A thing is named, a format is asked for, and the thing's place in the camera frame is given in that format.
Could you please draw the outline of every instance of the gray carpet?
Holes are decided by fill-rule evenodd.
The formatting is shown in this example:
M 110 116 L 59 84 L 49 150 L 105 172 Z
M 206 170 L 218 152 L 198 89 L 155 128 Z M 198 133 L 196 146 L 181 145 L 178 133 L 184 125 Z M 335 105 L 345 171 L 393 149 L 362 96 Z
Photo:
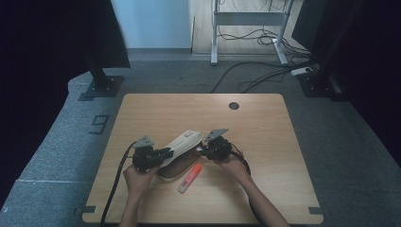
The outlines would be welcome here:
M 237 61 L 132 61 L 117 97 L 78 101 L 92 78 L 69 83 L 70 94 L 51 131 L 14 184 L 0 226 L 95 226 L 81 220 L 122 98 L 128 93 L 209 93 Z M 276 68 L 247 64 L 233 69 L 216 93 L 237 93 L 237 84 Z M 320 226 L 401 226 L 401 169 L 348 102 L 304 97 L 290 74 L 249 93 L 284 97 L 305 163 L 323 210 Z M 108 121 L 102 126 L 94 119 Z

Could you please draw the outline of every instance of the orange marker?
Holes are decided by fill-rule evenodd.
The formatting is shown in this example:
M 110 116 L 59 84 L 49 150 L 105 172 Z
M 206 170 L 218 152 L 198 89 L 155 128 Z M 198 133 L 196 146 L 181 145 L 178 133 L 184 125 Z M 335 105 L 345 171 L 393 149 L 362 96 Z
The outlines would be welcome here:
M 191 185 L 191 183 L 194 181 L 194 179 L 198 176 L 198 174 L 201 172 L 201 169 L 203 166 L 201 164 L 196 164 L 194 168 L 192 168 L 191 172 L 186 176 L 186 178 L 183 180 L 181 185 L 178 187 L 178 191 L 181 193 L 184 193 L 186 189 Z

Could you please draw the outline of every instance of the hand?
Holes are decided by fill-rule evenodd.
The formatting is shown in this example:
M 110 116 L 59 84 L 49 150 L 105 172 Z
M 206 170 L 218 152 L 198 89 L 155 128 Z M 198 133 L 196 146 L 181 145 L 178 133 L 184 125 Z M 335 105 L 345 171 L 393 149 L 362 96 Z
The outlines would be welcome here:
M 241 150 L 239 150 L 238 153 L 243 156 L 243 152 Z M 232 154 L 224 161 L 214 160 L 213 162 L 219 165 L 225 172 L 229 173 L 238 181 L 251 177 L 248 174 L 246 167 Z
M 154 167 L 146 173 L 139 172 L 133 165 L 124 170 L 124 178 L 127 182 L 129 197 L 142 197 L 147 191 L 151 178 L 159 170 L 159 167 Z

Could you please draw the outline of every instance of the white object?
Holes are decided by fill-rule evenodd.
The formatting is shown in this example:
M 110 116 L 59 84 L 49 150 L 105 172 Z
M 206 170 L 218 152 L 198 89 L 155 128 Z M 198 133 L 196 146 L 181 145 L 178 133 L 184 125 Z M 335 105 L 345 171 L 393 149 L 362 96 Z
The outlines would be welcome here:
M 169 143 L 166 148 L 171 148 L 174 150 L 173 157 L 166 159 L 161 167 L 167 166 L 178 156 L 182 155 L 186 151 L 189 151 L 191 148 L 196 146 L 203 140 L 203 133 L 200 131 L 185 131 L 171 143 Z
M 299 69 L 292 70 L 291 75 L 295 77 L 295 76 L 307 74 L 310 72 L 312 72 L 312 69 L 310 67 L 305 67 L 305 68 L 299 68 Z

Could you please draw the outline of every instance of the black panel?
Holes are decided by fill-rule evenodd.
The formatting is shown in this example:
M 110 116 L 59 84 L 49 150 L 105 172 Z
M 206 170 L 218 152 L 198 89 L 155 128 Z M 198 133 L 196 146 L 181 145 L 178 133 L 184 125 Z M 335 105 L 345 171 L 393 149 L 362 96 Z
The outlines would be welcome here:
M 336 73 L 334 78 L 347 98 L 399 165 L 400 11 L 400 5 L 395 3 L 327 0 L 323 6 L 319 0 L 308 0 L 302 6 L 293 34 L 293 38 L 311 50 L 325 66 L 324 72 L 318 74 L 320 78 L 328 78 L 333 71 Z M 330 49 L 335 44 L 333 39 L 338 38 L 339 31 L 345 27 L 338 46 Z
M 99 67 L 130 67 L 109 0 L 0 1 L 1 200 L 42 143 L 67 83 Z

